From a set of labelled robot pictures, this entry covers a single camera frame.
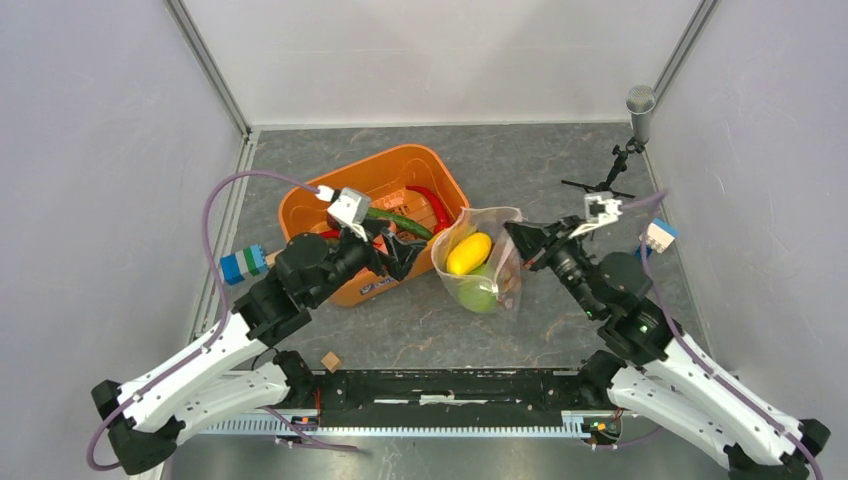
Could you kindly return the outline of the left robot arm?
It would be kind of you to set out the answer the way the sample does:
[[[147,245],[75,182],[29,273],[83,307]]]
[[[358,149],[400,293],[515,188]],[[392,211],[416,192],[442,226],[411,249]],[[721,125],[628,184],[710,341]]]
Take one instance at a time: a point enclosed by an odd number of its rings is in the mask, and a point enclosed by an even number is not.
[[[345,228],[335,246],[317,233],[296,235],[266,275],[200,338],[134,380],[97,384],[91,395],[102,423],[94,436],[107,436],[116,467],[138,475],[230,416],[282,401],[306,405],[314,381],[303,365],[293,364],[296,353],[237,379],[218,379],[309,323],[311,310],[361,271],[403,280],[427,246],[400,239],[382,220],[369,222],[365,233]]]

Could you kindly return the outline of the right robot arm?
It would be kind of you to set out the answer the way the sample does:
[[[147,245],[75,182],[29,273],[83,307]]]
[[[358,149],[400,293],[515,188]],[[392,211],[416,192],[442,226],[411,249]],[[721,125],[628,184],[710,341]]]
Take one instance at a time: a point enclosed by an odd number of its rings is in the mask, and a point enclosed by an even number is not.
[[[504,228],[530,270],[551,270],[601,323],[607,348],[580,370],[580,400],[648,418],[708,455],[731,479],[822,478],[816,457],[829,429],[781,412],[710,358],[648,298],[653,282],[633,254],[613,252],[594,262],[576,234],[579,221],[507,221]]]

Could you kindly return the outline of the orange plastic tub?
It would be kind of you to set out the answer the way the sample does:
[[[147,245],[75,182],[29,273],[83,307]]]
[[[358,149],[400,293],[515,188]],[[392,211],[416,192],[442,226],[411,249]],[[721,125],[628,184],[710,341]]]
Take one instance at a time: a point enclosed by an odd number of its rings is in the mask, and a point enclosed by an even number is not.
[[[381,210],[405,216],[428,230],[440,223],[431,201],[439,199],[445,215],[455,221],[470,206],[465,193],[437,153],[418,144],[406,144],[375,154],[319,176],[313,186],[350,187],[372,200]],[[278,207],[278,220],[286,240],[304,232],[330,229],[327,204],[314,194],[297,188],[287,193]]]

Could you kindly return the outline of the yellow mango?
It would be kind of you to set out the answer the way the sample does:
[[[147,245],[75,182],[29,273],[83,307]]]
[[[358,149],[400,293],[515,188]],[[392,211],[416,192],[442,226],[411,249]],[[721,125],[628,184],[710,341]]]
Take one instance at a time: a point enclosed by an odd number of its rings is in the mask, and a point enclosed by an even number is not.
[[[446,270],[452,275],[467,275],[487,260],[492,239],[483,232],[475,232],[461,240],[448,254]]]

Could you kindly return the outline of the green round fruit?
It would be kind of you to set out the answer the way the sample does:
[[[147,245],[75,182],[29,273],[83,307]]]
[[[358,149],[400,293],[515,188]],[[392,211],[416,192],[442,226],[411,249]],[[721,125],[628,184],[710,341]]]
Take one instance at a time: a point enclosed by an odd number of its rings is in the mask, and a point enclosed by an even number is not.
[[[481,265],[462,277],[458,301],[466,309],[480,314],[492,312],[498,303],[498,287],[493,271]]]

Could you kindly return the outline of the clear zip top bag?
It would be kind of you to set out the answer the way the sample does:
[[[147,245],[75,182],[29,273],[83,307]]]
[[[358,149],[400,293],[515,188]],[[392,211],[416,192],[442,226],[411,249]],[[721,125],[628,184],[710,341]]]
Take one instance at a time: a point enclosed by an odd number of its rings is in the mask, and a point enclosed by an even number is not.
[[[467,311],[517,319],[522,261],[506,224],[522,219],[515,207],[463,207],[457,220],[433,240],[430,257],[435,271]]]

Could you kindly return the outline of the red cherry bunch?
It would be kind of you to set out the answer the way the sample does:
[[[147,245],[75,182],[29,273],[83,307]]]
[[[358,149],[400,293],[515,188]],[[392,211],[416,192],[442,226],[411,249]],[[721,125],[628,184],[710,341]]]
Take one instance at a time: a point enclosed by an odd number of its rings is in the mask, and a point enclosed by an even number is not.
[[[497,273],[498,304],[505,311],[518,309],[522,292],[522,268],[519,260],[507,260]]]

